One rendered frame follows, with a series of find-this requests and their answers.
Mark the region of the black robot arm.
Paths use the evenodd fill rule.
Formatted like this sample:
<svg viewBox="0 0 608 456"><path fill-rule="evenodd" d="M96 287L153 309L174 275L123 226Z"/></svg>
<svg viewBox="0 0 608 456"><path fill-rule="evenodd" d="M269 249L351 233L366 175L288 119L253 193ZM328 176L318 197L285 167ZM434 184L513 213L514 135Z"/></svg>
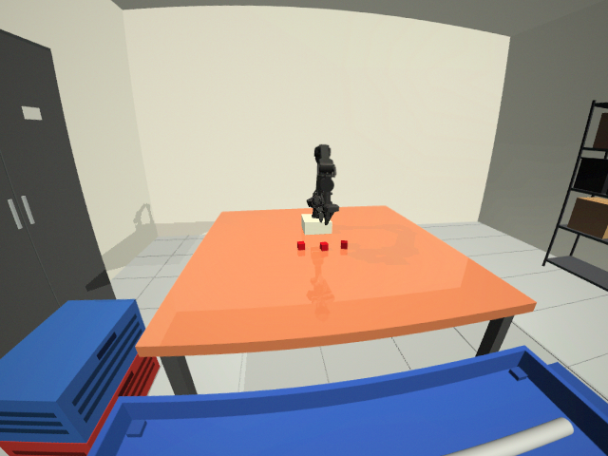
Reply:
<svg viewBox="0 0 608 456"><path fill-rule="evenodd" d="M308 206L313 208L312 219L318 219L318 214L314 207L319 203L325 203L323 195L321 193L318 195L318 190L331 192L334 188L332 177L336 177L337 174L335 164L330 158L331 154L332 151L327 144L320 144L314 149L314 156L317 162L316 188L313 196L306 200Z"/></svg>

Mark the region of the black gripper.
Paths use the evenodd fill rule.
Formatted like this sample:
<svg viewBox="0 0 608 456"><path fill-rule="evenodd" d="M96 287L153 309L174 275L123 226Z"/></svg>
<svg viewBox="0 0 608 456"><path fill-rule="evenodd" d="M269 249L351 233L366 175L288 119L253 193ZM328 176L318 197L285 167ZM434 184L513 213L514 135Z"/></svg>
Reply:
<svg viewBox="0 0 608 456"><path fill-rule="evenodd" d="M331 195L333 192L324 192L323 190L318 190L318 195L321 193L323 195L324 204L317 204L314 209L317 211L319 222L322 222L323 219L325 221L325 225L328 225L333 214L335 212L339 212L339 206L337 204L333 204L331 201Z"/></svg>

